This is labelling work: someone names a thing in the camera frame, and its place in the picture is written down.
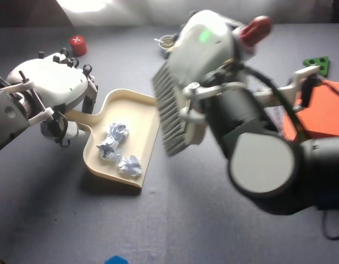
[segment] robotic hand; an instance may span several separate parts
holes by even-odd
[[[207,10],[190,18],[153,78],[165,149],[173,156],[200,144],[209,126],[229,160],[230,181],[262,210],[290,215],[310,206],[339,208],[339,137],[311,139],[295,114],[319,85],[319,67],[299,70],[277,88],[245,64],[270,30],[267,17],[247,26]],[[267,87],[249,91],[249,75]],[[293,109],[298,91],[303,104]],[[280,105],[299,142],[285,140],[264,110]]]
[[[79,69],[79,61],[68,56],[65,48],[46,58],[39,52],[38,59],[21,63],[6,81],[0,78],[0,150],[38,123],[42,134],[61,146],[79,134],[64,113],[83,100],[82,111],[91,114],[98,87],[92,67]]]

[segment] white cross mark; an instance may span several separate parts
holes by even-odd
[[[78,41],[81,41],[81,39],[79,39],[78,37],[74,38],[74,43],[77,43]]]

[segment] red cap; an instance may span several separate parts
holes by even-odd
[[[255,46],[267,37],[272,30],[272,21],[268,16],[259,16],[240,31],[240,40],[248,47]]]
[[[73,36],[70,38],[69,42],[75,56],[78,57],[86,54],[87,52],[86,42],[82,36],[80,35]]]

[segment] small bowl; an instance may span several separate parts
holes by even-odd
[[[159,45],[162,55],[166,56],[168,49],[172,48],[172,46],[174,45],[174,37],[173,35],[165,35],[161,37],[159,40],[165,43],[165,44],[158,43],[158,45]]]

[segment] gray tablecloth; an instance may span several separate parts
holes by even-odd
[[[150,79],[163,63],[153,39],[174,32],[0,29],[0,76],[80,34],[88,47],[80,62],[92,65],[99,85],[96,113],[113,89],[153,95]],[[275,26],[251,64],[284,85],[303,59],[320,56],[330,57],[329,78],[339,81],[339,25]],[[320,212],[272,216],[237,193],[211,133],[170,159],[159,133],[141,193],[89,173],[86,140],[60,148],[34,126],[0,152],[0,253],[8,264],[103,263],[113,255],[131,264],[339,263],[339,242],[321,235]],[[329,222],[339,233],[339,213]]]

